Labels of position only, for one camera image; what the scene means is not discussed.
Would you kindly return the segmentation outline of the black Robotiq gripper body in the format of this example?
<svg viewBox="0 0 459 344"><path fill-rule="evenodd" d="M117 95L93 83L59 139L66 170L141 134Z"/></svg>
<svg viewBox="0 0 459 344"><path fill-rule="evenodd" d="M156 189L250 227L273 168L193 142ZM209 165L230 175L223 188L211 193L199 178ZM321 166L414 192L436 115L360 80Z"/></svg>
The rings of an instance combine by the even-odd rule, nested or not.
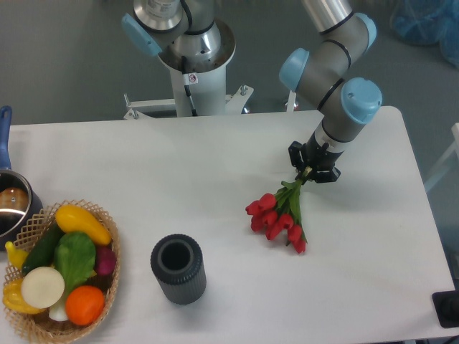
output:
<svg viewBox="0 0 459 344"><path fill-rule="evenodd" d="M315 131L303 145L303 162L314 172L332 172L344 151L344 143L335 141L325 132Z"/></svg>

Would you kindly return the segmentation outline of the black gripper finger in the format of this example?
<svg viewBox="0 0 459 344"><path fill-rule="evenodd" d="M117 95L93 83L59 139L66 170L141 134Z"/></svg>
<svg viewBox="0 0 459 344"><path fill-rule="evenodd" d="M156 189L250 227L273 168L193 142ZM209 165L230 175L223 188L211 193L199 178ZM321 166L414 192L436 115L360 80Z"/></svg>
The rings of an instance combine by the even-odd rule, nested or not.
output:
<svg viewBox="0 0 459 344"><path fill-rule="evenodd" d="M335 166L332 167L312 167L312 171L308 174L308 179L316 183L333 183L338 180L341 172Z"/></svg>
<svg viewBox="0 0 459 344"><path fill-rule="evenodd" d="M293 141L288 147L290 163L297 171L295 180L308 180L308 157L306 153L306 144Z"/></svg>

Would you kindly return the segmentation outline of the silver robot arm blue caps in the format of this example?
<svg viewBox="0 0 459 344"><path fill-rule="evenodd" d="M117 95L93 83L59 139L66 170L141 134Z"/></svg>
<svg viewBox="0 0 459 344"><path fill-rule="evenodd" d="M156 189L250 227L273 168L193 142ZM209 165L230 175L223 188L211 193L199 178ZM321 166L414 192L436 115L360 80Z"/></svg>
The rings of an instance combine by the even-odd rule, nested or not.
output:
<svg viewBox="0 0 459 344"><path fill-rule="evenodd" d="M343 78L372 46L377 30L347 1L304 1L303 6L323 41L315 52L294 51L279 78L323 120L306 143L294 142L288 152L299 180L328 183L340 175L338 158L382 104L382 93L372 81ZM168 67L178 116L227 112L226 66L235 39L216 19L213 1L135 1L133 13L124 15L121 25L142 53Z"/></svg>

